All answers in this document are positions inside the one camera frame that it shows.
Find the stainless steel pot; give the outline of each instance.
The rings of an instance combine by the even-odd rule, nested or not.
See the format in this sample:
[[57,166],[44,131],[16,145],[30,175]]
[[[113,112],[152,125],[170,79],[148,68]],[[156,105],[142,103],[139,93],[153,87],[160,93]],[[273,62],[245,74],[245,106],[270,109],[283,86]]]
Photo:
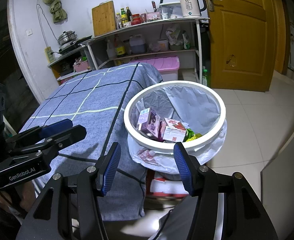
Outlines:
[[60,46],[62,46],[66,44],[67,42],[75,41],[76,39],[77,39],[77,36],[75,32],[67,31],[67,32],[63,32],[62,35],[59,36],[58,43]]

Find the green cloth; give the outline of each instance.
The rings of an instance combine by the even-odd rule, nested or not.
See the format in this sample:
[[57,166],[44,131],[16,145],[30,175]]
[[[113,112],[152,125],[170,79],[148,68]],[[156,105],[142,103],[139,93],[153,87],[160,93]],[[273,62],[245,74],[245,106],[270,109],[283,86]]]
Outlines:
[[50,5],[49,10],[54,23],[67,19],[67,13],[62,9],[60,0],[43,0],[43,2]]

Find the white and red carton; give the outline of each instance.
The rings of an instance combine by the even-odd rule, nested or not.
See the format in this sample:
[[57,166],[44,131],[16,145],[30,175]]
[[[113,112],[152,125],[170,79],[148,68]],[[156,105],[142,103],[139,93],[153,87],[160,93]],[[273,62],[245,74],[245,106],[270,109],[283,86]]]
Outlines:
[[186,135],[186,128],[180,121],[164,118],[161,123],[160,133],[165,141],[182,142]]

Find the wooden door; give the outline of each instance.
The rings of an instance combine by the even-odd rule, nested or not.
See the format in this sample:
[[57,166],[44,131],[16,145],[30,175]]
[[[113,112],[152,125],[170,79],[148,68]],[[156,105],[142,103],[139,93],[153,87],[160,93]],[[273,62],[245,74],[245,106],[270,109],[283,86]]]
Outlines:
[[267,91],[273,76],[276,18],[272,0],[213,1],[211,86]]
[[289,16],[285,0],[273,0],[273,2],[275,6],[277,26],[276,57],[274,69],[281,74],[286,74],[289,52],[291,49]]

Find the red jar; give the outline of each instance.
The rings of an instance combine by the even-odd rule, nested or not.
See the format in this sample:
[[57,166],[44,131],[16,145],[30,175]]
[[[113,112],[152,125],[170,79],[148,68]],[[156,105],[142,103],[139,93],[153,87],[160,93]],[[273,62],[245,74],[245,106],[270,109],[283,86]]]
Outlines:
[[142,20],[140,19],[139,13],[133,14],[133,21],[131,22],[131,25],[137,25],[141,23],[142,23]]

